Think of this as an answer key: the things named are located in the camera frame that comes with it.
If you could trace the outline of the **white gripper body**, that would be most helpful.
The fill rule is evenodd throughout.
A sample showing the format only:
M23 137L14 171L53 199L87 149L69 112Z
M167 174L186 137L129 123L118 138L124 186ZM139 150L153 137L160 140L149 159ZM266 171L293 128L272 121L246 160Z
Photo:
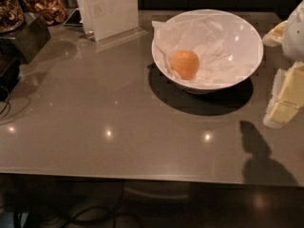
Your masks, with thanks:
M283 31L282 49L290 59L304 61L304 0L289 15Z

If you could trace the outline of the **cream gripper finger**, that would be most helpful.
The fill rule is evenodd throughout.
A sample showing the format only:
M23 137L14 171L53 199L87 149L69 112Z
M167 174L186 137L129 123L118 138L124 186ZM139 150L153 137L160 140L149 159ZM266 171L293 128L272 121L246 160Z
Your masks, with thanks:
M287 26L287 21L283 21L272 28L262 38L262 43L267 47L277 47L282 45L284 30Z
M277 71L263 123L271 128L280 128L289 123L303 106L304 63L295 62L288 70Z

